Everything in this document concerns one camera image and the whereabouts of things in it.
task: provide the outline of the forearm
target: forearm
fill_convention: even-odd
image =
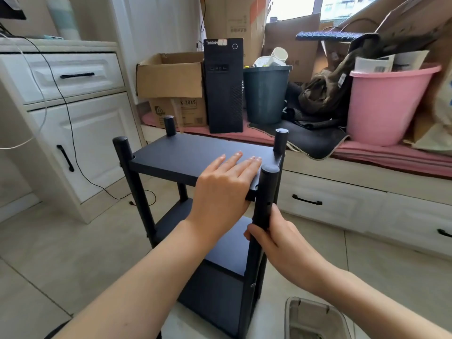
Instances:
[[[372,339],[451,339],[452,334],[375,290],[347,271],[331,268],[319,296]]]
[[[181,222],[60,332],[58,339],[155,338],[215,240]]]

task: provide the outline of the black shelf rack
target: black shelf rack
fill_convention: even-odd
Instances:
[[[233,338],[244,339],[262,291],[266,256],[252,238],[243,236],[253,222],[267,229],[272,203],[278,199],[288,130],[279,129],[274,147],[253,145],[190,134],[177,134],[172,116],[165,117],[166,136],[132,153],[127,137],[113,144],[152,247],[158,245],[185,219],[193,200],[186,185],[195,186],[199,175],[214,159],[237,151],[243,158],[262,157],[262,167],[246,198],[255,202],[253,218],[242,216],[221,238],[185,286],[179,302]],[[139,173],[176,182],[179,200],[154,222]]]

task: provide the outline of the pink trash can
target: pink trash can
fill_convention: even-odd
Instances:
[[[419,70],[360,73],[352,71],[347,133],[352,140],[378,146],[402,140],[438,64]]]

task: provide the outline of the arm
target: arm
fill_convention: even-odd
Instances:
[[[289,281],[345,313],[373,339],[452,339],[452,334],[403,307],[348,271],[336,268],[306,242],[273,205],[268,233],[249,225],[271,264]]]
[[[70,321],[58,339],[148,339],[161,330],[191,275],[248,208],[245,196],[261,159],[217,158],[196,183],[186,220]]]

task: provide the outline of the black drawer handle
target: black drawer handle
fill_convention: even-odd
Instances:
[[[85,76],[94,76],[94,73],[87,72],[87,73],[75,73],[73,75],[61,75],[60,79],[72,79],[74,77],[85,77]]]
[[[441,234],[441,235],[443,235],[443,236],[445,236],[445,237],[452,238],[452,234],[449,234],[449,233],[447,233],[447,232],[444,231],[444,230],[438,229],[438,233]]]
[[[293,194],[293,195],[292,195],[292,198],[294,198],[294,199],[296,199],[296,200],[298,200],[298,201],[303,201],[303,202],[307,202],[307,203],[312,203],[313,205],[317,205],[317,206],[323,205],[323,202],[322,202],[322,201],[309,201],[309,200],[305,200],[305,199],[299,198],[296,194]]]
[[[63,153],[64,158],[66,158],[67,163],[69,164],[69,171],[71,171],[72,173],[75,171],[74,167],[72,166],[71,161],[69,160],[69,157],[66,154],[66,151],[64,150],[63,146],[58,144],[56,146],[57,149],[59,149],[61,151],[61,153]]]

